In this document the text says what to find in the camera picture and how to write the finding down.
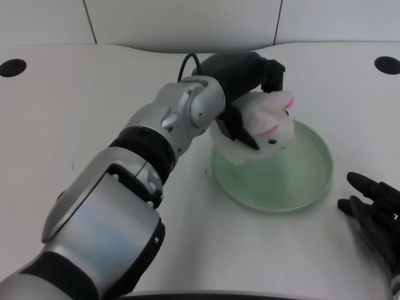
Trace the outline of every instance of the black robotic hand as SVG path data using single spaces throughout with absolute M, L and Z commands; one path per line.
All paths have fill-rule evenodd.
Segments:
M 400 273 L 400 192 L 384 182 L 349 172 L 347 181 L 366 198 L 363 203 L 356 196 L 340 199 L 337 207 L 346 215 L 356 218 L 367 243 L 384 259 L 393 276 Z

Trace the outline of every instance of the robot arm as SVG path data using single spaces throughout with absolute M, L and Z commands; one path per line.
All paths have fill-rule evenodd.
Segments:
M 0 299 L 97 300 L 131 292 L 163 243 L 155 210 L 163 184 L 224 107 L 212 77 L 165 85 L 60 195 L 41 253 L 0 283 Z

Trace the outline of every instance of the pink ear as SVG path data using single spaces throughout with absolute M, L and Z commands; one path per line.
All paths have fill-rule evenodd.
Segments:
M 271 92 L 259 104 L 268 111 L 288 109 L 293 105 L 294 97 L 291 92 Z
M 255 107 L 252 112 L 249 127 L 246 129 L 249 134 L 253 136 L 266 136 L 277 130 L 278 127 L 278 120 L 274 114 Z
M 266 136 L 270 133 L 273 133 L 275 130 L 277 130 L 279 128 L 279 125 L 275 125 L 274 127 L 272 127 L 271 129 L 268 129 L 267 131 L 264 131 L 260 134 L 257 134 L 257 136 L 261 137 L 261 136 Z

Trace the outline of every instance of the black cable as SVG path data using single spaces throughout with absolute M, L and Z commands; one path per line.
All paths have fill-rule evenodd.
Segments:
M 179 75 L 177 77 L 177 81 L 181 81 L 182 80 L 182 75 L 183 75 L 183 70 L 185 68 L 186 62 L 188 61 L 189 58 L 193 58 L 194 62 L 196 63 L 196 68 L 197 68 L 197 74 L 198 75 L 203 75 L 203 72 L 201 70 L 201 65 L 199 62 L 199 58 L 197 55 L 195 55 L 194 53 L 189 53 L 187 56 L 185 56 L 185 58 L 183 59 L 182 65 L 181 65 L 181 69 L 179 70 Z

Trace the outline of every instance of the white wall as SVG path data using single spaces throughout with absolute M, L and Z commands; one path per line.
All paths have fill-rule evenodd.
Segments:
M 399 0 L 283 0 L 276 44 L 400 41 Z
M 400 41 L 400 0 L 86 0 L 100 44 L 215 52 Z M 94 43 L 84 0 L 0 0 L 0 45 Z
M 98 43 L 163 52 L 274 42 L 281 0 L 86 0 Z
M 0 0 L 0 45 L 94 43 L 83 0 Z

